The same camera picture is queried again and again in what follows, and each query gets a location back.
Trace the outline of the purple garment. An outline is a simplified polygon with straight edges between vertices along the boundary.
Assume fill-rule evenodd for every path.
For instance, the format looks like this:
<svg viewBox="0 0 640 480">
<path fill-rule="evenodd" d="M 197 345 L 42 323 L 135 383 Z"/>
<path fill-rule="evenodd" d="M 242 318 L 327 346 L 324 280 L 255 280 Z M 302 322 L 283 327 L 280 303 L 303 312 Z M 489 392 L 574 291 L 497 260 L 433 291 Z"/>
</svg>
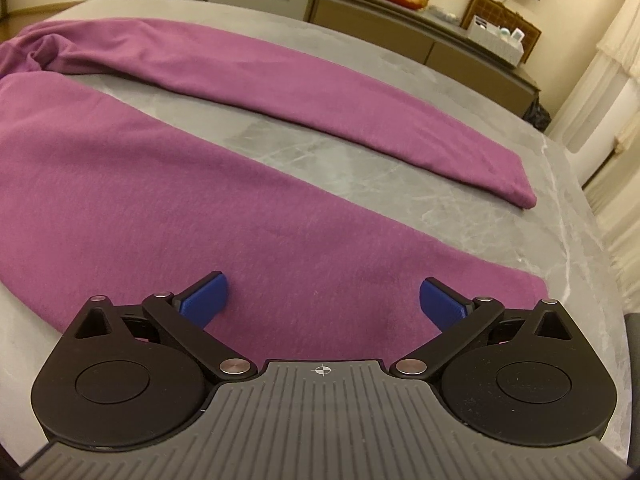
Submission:
<svg viewBox="0 0 640 480">
<path fill-rule="evenodd" d="M 212 271 L 212 333 L 255 362 L 393 362 L 436 335 L 424 278 L 530 309 L 541 278 L 450 247 L 77 81 L 121 74 L 336 136 L 523 209 L 517 154 L 322 58 L 165 20 L 42 23 L 1 47 L 1 281 L 64 330 Z"/>
</svg>

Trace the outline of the white curtain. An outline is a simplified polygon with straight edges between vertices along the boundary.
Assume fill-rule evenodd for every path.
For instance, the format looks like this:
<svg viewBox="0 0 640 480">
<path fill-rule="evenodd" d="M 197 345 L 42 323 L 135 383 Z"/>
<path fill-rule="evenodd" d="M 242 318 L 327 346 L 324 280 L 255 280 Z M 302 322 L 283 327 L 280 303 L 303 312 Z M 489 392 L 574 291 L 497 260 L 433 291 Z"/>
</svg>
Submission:
<svg viewBox="0 0 640 480">
<path fill-rule="evenodd" d="M 596 54 L 547 129 L 586 185 L 639 114 L 639 0 L 625 0 Z"/>
</svg>

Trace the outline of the white storage basket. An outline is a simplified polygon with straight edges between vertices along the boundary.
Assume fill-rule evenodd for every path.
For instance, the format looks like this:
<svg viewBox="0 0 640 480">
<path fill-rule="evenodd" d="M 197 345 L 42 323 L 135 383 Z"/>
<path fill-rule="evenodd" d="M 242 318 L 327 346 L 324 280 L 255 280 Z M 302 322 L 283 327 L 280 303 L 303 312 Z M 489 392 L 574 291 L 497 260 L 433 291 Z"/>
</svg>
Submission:
<svg viewBox="0 0 640 480">
<path fill-rule="evenodd" d="M 474 15 L 468 29 L 468 38 L 490 53 L 498 56 L 506 64 L 516 67 L 524 56 L 524 32 L 516 28 L 513 32 L 505 27 L 489 23 L 479 15 Z"/>
</svg>

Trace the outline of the grey brown sideboard cabinet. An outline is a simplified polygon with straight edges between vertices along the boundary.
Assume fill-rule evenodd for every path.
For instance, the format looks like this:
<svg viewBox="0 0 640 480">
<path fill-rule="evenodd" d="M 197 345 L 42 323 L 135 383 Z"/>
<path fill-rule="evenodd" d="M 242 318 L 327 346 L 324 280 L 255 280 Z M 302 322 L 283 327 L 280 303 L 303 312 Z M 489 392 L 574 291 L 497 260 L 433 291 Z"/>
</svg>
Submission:
<svg viewBox="0 0 640 480">
<path fill-rule="evenodd" d="M 209 0 L 318 25 L 423 64 L 524 117 L 535 81 L 474 44 L 465 30 L 386 0 Z"/>
</svg>

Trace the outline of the brown woven board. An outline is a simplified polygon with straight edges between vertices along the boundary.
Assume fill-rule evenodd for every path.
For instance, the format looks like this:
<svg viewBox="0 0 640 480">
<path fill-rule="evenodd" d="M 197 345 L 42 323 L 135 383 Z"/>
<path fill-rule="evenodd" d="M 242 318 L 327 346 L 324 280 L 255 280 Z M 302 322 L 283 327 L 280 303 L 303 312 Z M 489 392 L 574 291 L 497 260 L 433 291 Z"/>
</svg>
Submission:
<svg viewBox="0 0 640 480">
<path fill-rule="evenodd" d="M 517 28 L 521 29 L 524 32 L 522 63 L 528 61 L 541 36 L 541 30 L 538 27 L 497 0 L 470 0 L 462 15 L 461 27 L 468 29 L 474 16 L 484 18 L 490 24 L 507 28 L 510 32 Z"/>
</svg>

